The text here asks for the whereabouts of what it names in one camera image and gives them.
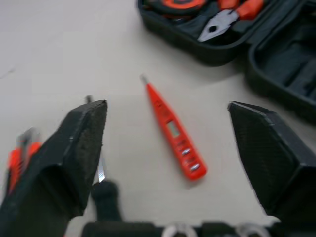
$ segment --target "white table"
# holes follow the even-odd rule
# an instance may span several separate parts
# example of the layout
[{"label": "white table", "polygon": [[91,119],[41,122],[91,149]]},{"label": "white table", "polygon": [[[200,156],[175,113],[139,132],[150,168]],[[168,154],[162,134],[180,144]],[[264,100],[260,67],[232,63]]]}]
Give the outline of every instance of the white table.
[{"label": "white table", "polygon": [[[17,135],[31,126],[47,139],[88,94],[109,103],[103,154],[121,190],[125,220],[268,224],[240,163],[227,105],[279,112],[315,150],[315,128],[246,86],[235,63],[207,67],[148,33],[134,0],[0,2],[0,173]],[[196,185],[179,171],[152,113],[148,79],[171,104],[209,166]],[[79,236],[92,204],[71,222]]]}]

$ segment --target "pliers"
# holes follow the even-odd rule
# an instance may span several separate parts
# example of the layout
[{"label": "pliers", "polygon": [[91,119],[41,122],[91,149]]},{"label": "pliers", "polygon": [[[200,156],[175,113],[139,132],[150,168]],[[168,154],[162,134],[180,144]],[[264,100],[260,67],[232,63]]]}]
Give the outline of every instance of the pliers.
[{"label": "pliers", "polygon": [[218,4],[222,11],[209,20],[198,41],[222,35],[237,20],[253,20],[261,11],[264,0],[247,0],[240,6],[239,0],[218,0]]},{"label": "pliers", "polygon": [[0,207],[1,237],[62,237],[70,220],[83,215],[100,157],[106,113],[105,100],[84,104],[68,112],[55,133],[38,147],[29,131],[18,139],[10,170],[20,164],[21,169],[15,182],[9,179],[15,186]]}]

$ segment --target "red voltage tester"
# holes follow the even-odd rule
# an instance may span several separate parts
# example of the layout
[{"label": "red voltage tester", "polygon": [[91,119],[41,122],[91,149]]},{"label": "red voltage tester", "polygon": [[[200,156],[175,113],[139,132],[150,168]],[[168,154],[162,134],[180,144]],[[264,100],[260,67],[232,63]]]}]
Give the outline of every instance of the red voltage tester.
[{"label": "red voltage tester", "polygon": [[178,159],[185,176],[197,180],[207,173],[207,167],[193,146],[175,113],[170,109],[162,96],[141,76],[154,108],[158,123]]}]

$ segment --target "plier jaw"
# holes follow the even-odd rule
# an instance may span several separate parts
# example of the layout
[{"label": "plier jaw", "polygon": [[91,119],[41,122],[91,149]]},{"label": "plier jaw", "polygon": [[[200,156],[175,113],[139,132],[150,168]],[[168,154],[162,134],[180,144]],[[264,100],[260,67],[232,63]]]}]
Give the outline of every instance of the plier jaw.
[{"label": "plier jaw", "polygon": [[225,33],[232,23],[237,21],[239,15],[236,11],[225,9],[215,15],[204,27],[198,38],[199,42],[204,42]]}]

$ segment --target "red handle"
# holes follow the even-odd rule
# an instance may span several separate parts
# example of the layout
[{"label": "red handle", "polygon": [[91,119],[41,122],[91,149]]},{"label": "red handle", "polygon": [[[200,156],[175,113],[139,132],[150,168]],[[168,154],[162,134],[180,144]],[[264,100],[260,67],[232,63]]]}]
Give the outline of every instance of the red handle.
[{"label": "red handle", "polygon": [[221,10],[236,9],[239,6],[239,0],[218,0]]},{"label": "red handle", "polygon": [[264,0],[247,0],[236,11],[240,20],[253,20],[259,14]]},{"label": "red handle", "polygon": [[[40,147],[41,147],[41,143],[39,143],[39,142],[34,142],[30,145],[25,165],[29,164],[32,155],[34,153],[36,153]],[[22,174],[20,156],[21,156],[21,149],[17,148],[11,152],[10,157],[9,157],[9,168],[8,169],[9,169],[9,173],[10,173],[10,178],[7,181],[7,182],[9,182],[8,183],[9,193],[14,189],[16,183],[18,182],[18,180]]]}]

